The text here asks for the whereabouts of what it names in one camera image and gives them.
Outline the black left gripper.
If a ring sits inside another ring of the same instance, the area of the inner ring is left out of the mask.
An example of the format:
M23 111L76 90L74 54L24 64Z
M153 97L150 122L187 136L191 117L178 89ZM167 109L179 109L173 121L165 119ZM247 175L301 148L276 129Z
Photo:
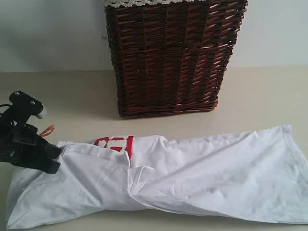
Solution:
M11 109L16 118L29 119L46 116L46 106L39 100L19 90L9 96ZM10 114L0 115L0 161L14 166L24 166L55 174L60 163L55 161L61 149L42 137L37 138L38 129L25 123L18 126Z

